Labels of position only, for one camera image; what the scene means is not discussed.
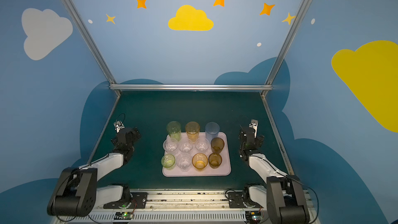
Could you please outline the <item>tall green transparent glass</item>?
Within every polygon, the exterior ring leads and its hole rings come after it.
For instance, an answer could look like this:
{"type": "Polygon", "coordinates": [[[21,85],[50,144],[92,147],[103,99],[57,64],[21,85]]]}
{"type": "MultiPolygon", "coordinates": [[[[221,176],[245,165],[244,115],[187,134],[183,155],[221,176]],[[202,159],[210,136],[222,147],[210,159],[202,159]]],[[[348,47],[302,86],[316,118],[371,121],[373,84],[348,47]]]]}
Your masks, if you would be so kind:
{"type": "Polygon", "coordinates": [[[175,139],[178,142],[181,140],[181,124],[178,121],[169,122],[166,130],[171,139],[175,139]]]}

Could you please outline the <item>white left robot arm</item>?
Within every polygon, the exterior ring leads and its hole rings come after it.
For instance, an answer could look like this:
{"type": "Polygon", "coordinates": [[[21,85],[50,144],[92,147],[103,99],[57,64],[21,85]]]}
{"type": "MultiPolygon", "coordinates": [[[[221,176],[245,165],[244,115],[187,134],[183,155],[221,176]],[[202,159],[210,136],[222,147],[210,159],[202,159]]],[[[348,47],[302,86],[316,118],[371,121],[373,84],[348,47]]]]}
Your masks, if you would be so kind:
{"type": "Polygon", "coordinates": [[[110,153],[92,163],[64,169],[47,205],[47,214],[57,217],[85,217],[98,206],[130,206],[132,196],[128,185],[99,188],[97,182],[129,162],[134,153],[134,143],[141,137],[138,128],[121,128],[111,139],[114,149],[110,153]]]}

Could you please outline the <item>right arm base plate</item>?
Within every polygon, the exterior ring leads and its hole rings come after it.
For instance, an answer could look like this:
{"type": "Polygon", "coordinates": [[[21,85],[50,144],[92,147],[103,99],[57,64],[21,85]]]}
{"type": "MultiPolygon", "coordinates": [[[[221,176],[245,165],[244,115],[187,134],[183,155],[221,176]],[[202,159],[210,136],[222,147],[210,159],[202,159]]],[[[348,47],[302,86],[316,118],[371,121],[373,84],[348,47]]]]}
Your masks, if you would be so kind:
{"type": "Polygon", "coordinates": [[[227,192],[227,200],[229,208],[247,208],[243,201],[243,194],[241,192],[227,192]]]}

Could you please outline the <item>tall frosted blue glass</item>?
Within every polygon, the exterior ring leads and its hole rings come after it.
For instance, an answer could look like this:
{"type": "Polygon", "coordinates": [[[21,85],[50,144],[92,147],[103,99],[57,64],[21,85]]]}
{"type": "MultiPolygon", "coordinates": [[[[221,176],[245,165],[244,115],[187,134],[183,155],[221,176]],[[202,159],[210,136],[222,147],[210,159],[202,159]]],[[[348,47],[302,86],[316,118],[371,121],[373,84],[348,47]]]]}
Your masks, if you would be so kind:
{"type": "Polygon", "coordinates": [[[209,122],[205,126],[206,139],[211,142],[214,138],[218,137],[220,126],[215,122],[209,122]]]}

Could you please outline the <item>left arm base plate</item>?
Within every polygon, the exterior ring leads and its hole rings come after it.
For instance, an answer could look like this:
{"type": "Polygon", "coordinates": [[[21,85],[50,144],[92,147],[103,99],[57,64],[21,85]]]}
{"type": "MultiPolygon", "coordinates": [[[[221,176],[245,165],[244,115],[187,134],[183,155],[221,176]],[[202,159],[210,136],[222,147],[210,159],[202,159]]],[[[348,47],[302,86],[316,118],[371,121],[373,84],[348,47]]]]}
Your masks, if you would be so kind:
{"type": "Polygon", "coordinates": [[[146,207],[147,192],[128,192],[118,201],[104,204],[104,209],[143,209],[146,207]]]}

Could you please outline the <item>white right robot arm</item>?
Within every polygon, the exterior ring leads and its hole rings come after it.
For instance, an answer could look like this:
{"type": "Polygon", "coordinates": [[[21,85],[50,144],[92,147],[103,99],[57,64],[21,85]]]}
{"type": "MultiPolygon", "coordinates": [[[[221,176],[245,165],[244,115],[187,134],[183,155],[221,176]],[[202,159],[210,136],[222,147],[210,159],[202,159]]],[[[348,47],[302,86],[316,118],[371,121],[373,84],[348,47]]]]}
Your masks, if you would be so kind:
{"type": "Polygon", "coordinates": [[[265,182],[262,185],[247,185],[244,202],[258,203],[266,209],[273,224],[308,224],[309,210],[304,190],[297,176],[289,175],[273,165],[266,155],[260,153],[264,136],[256,136],[252,127],[242,127],[239,155],[265,182]]]}

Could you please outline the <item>clear faceted glass three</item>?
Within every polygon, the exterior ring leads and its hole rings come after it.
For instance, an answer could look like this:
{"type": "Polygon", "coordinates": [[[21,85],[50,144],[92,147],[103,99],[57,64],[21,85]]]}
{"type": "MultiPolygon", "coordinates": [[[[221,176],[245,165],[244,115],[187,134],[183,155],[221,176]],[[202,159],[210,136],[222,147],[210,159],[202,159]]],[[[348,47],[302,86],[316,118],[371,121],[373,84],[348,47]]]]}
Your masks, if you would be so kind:
{"type": "Polygon", "coordinates": [[[207,139],[197,139],[195,142],[195,148],[199,152],[205,152],[209,148],[209,142],[207,139]]]}

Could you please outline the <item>clear faceted glass one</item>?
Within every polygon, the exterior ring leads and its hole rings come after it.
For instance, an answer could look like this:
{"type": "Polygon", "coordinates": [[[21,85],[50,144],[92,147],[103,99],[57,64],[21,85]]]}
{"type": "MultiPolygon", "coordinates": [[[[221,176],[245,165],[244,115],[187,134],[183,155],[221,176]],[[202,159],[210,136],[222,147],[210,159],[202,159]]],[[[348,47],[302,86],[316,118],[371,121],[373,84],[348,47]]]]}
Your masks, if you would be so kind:
{"type": "Polygon", "coordinates": [[[190,156],[190,154],[182,152],[176,158],[176,165],[182,171],[188,171],[192,165],[192,157],[190,156]]]}

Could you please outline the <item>dimpled amber glass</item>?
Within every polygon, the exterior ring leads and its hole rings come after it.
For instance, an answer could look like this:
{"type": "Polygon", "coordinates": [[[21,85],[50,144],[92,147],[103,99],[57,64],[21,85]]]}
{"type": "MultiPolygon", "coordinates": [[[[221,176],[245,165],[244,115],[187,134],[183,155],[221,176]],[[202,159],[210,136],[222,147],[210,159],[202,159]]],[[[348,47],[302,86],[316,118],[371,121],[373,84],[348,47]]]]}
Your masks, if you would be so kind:
{"type": "Polygon", "coordinates": [[[225,142],[222,138],[214,138],[211,140],[211,150],[213,153],[220,154],[224,146],[225,142]]]}
{"type": "Polygon", "coordinates": [[[218,153],[211,153],[208,156],[208,163],[212,169],[219,168],[222,164],[222,157],[218,153]]]}

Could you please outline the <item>clear faceted glass two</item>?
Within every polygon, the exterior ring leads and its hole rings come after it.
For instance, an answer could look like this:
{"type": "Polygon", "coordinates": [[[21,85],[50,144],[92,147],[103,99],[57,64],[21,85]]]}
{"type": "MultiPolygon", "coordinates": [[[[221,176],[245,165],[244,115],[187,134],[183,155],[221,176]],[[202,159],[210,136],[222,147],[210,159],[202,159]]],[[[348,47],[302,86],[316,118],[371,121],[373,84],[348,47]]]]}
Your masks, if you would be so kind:
{"type": "Polygon", "coordinates": [[[193,150],[193,143],[191,140],[182,140],[179,142],[178,148],[181,152],[191,153],[193,150]]]}

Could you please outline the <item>small green transparent glass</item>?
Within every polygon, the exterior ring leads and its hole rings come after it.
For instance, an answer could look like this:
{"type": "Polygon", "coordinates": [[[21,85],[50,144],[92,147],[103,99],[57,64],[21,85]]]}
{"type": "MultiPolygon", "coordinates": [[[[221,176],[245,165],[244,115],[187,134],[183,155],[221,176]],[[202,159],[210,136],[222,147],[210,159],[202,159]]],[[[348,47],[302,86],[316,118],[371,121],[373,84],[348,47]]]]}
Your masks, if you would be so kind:
{"type": "Polygon", "coordinates": [[[172,170],[175,167],[176,159],[173,154],[165,154],[161,159],[161,165],[165,170],[172,170]]]}

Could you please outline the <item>tall yellow transparent glass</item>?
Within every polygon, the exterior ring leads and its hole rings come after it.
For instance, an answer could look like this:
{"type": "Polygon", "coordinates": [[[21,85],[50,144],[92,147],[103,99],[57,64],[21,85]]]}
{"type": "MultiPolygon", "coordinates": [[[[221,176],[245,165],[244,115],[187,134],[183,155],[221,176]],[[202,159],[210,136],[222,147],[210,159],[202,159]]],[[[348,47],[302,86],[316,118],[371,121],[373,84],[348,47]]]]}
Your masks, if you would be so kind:
{"type": "Polygon", "coordinates": [[[195,121],[191,121],[186,124],[185,131],[188,139],[195,143],[196,140],[199,138],[200,125],[195,121]]]}

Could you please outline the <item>clear faceted glass four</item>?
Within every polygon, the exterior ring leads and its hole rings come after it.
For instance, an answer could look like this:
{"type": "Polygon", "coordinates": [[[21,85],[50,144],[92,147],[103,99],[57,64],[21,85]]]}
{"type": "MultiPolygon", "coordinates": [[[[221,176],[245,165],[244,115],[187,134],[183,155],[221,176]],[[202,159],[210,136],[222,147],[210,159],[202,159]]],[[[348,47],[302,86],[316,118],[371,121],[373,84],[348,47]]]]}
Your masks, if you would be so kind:
{"type": "Polygon", "coordinates": [[[163,149],[166,153],[176,154],[178,152],[178,141],[176,139],[168,139],[163,143],[163,149]]]}

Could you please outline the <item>short yellow transparent glass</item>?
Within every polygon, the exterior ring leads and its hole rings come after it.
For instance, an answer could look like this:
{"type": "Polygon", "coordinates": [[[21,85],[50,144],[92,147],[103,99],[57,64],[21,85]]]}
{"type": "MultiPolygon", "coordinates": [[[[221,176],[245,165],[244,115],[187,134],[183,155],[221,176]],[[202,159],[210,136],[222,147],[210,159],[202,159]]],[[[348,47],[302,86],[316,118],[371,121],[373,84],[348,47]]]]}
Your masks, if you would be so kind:
{"type": "Polygon", "coordinates": [[[208,158],[204,153],[196,153],[192,157],[192,165],[198,171],[204,170],[208,165],[208,158]]]}

